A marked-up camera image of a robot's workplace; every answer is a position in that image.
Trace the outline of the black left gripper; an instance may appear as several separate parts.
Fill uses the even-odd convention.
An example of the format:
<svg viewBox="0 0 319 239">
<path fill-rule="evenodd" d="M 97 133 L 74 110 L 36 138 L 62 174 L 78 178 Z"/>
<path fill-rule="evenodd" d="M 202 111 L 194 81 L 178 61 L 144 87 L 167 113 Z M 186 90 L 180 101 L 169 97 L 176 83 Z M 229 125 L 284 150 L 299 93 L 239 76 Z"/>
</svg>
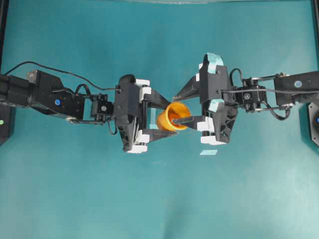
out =
<svg viewBox="0 0 319 239">
<path fill-rule="evenodd" d="M 148 142 L 178 135 L 175 131 L 145 128 L 139 129 L 140 106 L 143 100 L 149 108 L 166 109 L 171 103 L 150 87 L 149 80 L 136 79 L 134 75 L 124 75 L 119 79 L 115 93 L 113 117 L 120 133 L 123 151 L 127 153 L 146 152 Z"/>
</svg>

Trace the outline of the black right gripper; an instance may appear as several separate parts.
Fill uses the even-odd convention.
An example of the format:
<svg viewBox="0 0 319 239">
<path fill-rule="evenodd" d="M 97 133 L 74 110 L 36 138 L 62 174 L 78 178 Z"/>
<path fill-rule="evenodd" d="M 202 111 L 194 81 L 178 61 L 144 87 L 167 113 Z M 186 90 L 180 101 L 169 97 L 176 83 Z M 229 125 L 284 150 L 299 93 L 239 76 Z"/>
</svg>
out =
<svg viewBox="0 0 319 239">
<path fill-rule="evenodd" d="M 206 53 L 199 64 L 199 72 L 173 97 L 174 101 L 199 97 L 202 116 L 172 119 L 171 122 L 201 131 L 203 144 L 229 143 L 238 114 L 231 91 L 233 83 L 222 57 Z"/>
</svg>

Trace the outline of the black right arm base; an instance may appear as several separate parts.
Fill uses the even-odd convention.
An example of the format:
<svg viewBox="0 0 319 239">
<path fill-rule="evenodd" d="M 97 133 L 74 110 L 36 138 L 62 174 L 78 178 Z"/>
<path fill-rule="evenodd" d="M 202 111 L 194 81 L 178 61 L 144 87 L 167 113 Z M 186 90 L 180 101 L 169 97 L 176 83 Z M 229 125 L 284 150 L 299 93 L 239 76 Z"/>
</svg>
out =
<svg viewBox="0 0 319 239">
<path fill-rule="evenodd" d="M 319 107 L 307 103 L 299 109 L 301 139 L 316 155 L 319 155 Z"/>
</svg>

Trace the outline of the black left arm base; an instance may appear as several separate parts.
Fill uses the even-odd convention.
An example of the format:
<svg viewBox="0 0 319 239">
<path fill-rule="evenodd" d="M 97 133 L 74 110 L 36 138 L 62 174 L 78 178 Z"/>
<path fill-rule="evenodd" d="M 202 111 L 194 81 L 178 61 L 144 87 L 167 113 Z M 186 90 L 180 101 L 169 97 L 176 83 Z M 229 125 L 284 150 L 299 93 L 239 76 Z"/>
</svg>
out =
<svg viewBox="0 0 319 239">
<path fill-rule="evenodd" d="M 0 105 L 0 145 L 3 145 L 14 133 L 16 108 L 8 104 Z"/>
</svg>

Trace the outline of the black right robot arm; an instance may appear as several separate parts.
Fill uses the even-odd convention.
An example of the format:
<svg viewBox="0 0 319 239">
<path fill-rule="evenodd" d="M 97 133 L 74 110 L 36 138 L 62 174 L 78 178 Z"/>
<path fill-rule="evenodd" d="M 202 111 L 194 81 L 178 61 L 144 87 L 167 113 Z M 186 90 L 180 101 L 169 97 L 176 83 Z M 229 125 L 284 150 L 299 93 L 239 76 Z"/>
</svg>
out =
<svg viewBox="0 0 319 239">
<path fill-rule="evenodd" d="M 174 96 L 175 101 L 199 98 L 201 115 L 173 119 L 200 131 L 201 143 L 227 144 L 239 109 L 248 113 L 269 111 L 277 120 L 286 120 L 295 103 L 319 99 L 319 73 L 284 73 L 243 78 L 238 68 L 231 72 L 221 56 L 206 53 L 199 72 Z"/>
</svg>

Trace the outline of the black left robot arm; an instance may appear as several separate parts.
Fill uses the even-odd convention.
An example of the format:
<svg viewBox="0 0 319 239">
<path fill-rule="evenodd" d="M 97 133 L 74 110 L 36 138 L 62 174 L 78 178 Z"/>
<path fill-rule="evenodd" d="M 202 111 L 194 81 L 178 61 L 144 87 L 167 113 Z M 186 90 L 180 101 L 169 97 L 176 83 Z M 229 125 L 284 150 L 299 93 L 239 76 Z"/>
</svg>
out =
<svg viewBox="0 0 319 239">
<path fill-rule="evenodd" d="M 60 78 L 33 71 L 27 79 L 1 75 L 0 102 L 12 107 L 32 108 L 44 115 L 67 120 L 72 124 L 104 125 L 112 135 L 120 135 L 123 151 L 143 153 L 148 143 L 176 135 L 174 131 L 148 128 L 148 110 L 164 110 L 170 102 L 150 87 L 148 80 L 127 74 L 113 88 L 114 101 L 107 94 L 92 94 L 88 85 L 73 91 L 63 86 Z"/>
</svg>

